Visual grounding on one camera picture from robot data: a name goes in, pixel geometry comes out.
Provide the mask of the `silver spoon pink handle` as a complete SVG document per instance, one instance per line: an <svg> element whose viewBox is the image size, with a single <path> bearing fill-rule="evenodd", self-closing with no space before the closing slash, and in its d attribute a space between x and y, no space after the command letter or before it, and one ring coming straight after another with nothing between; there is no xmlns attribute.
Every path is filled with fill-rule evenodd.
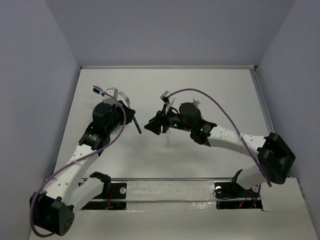
<svg viewBox="0 0 320 240"><path fill-rule="evenodd" d="M101 87L99 87L99 86L93 85L92 87L98 89L98 90L100 91L100 95L103 95L104 92L105 92L105 91L104 91Z"/></svg>

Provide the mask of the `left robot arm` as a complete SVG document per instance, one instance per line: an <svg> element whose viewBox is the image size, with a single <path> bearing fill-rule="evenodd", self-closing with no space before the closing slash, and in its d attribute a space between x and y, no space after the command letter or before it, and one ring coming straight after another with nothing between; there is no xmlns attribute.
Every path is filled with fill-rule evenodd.
<svg viewBox="0 0 320 240"><path fill-rule="evenodd" d="M39 237L64 236L71 228L75 215L94 197L110 194L111 178L93 172L80 183L89 167L117 138L111 134L131 123L135 110L120 100L111 105L100 102L92 111L92 121L80 138L65 166L53 173L29 200L29 222Z"/></svg>

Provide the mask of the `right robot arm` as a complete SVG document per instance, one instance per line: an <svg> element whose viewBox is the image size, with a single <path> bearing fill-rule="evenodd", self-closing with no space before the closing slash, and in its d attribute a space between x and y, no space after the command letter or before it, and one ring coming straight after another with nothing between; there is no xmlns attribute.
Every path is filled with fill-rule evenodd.
<svg viewBox="0 0 320 240"><path fill-rule="evenodd" d="M156 135L165 134L169 129L185 131L199 145L252 157L254 165L238 170L230 183L235 196L242 196L253 186L263 183L284 184L296 159L279 134L271 132L267 136L255 136L223 128L204 120L201 111L191 102L182 103L178 111L165 104L144 128Z"/></svg>

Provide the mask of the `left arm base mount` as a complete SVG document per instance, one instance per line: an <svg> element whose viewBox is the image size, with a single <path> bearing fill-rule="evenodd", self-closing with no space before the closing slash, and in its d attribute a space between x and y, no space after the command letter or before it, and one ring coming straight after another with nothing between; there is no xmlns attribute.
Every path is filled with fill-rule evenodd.
<svg viewBox="0 0 320 240"><path fill-rule="evenodd" d="M97 171L89 176L90 180L93 178L103 183L102 192L91 199L81 210L121 211L127 209L126 182L113 182L110 176Z"/></svg>

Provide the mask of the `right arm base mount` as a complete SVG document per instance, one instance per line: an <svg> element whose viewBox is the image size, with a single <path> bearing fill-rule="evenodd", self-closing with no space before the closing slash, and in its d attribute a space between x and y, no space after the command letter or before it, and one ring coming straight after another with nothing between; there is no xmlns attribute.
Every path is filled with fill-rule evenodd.
<svg viewBox="0 0 320 240"><path fill-rule="evenodd" d="M244 189L233 178L231 181L215 182L212 194L216 199L218 210L262 210L260 192L260 184L254 185L250 189Z"/></svg>

